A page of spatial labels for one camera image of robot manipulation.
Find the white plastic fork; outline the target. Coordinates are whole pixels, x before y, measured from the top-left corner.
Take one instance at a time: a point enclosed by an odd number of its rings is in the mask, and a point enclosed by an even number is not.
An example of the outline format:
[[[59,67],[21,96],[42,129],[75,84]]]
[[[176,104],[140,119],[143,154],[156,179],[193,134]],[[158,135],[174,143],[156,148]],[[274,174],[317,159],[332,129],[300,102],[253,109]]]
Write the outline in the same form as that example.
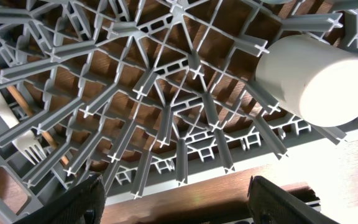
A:
[[[13,128],[19,124],[9,105],[6,103],[3,95],[0,92],[0,117],[7,124],[9,128]],[[32,164],[36,165],[46,158],[46,154],[41,144],[35,139],[32,131],[28,130],[23,135],[12,141],[16,149]]]

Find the cream white cup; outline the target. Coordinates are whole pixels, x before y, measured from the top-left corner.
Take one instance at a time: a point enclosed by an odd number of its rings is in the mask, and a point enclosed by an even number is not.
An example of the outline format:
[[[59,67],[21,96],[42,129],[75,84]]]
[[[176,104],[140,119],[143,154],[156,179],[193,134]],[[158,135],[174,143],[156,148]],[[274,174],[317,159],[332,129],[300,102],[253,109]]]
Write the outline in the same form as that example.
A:
[[[281,108],[321,127],[358,117],[358,56],[307,35],[274,42],[255,80]]]

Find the wooden chopstick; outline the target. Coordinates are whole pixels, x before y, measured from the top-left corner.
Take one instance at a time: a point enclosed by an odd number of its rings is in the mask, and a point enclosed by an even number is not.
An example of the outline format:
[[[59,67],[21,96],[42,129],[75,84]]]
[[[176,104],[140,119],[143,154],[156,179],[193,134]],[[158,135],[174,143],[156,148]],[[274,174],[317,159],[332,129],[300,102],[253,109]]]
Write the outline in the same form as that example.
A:
[[[17,101],[19,106],[24,110],[26,115],[32,116],[34,114],[33,110],[30,108],[30,106],[26,102],[25,98],[21,95],[21,93],[17,90],[17,88],[14,85],[8,86],[7,90],[13,96],[13,98]]]

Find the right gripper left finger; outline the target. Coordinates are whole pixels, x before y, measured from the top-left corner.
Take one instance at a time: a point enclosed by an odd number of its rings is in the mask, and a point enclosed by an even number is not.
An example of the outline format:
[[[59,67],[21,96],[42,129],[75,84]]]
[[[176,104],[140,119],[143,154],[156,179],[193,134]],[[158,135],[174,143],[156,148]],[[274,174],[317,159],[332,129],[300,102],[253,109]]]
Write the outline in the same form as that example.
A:
[[[105,201],[103,177],[95,174],[15,224],[99,224]]]

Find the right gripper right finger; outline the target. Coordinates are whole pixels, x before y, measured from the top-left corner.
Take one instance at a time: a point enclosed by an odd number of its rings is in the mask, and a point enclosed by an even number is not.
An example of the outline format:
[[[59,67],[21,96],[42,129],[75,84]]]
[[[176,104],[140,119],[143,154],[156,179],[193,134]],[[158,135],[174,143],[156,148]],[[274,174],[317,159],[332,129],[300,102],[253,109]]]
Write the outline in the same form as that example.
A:
[[[250,180],[248,200],[254,223],[337,224],[259,175]]]

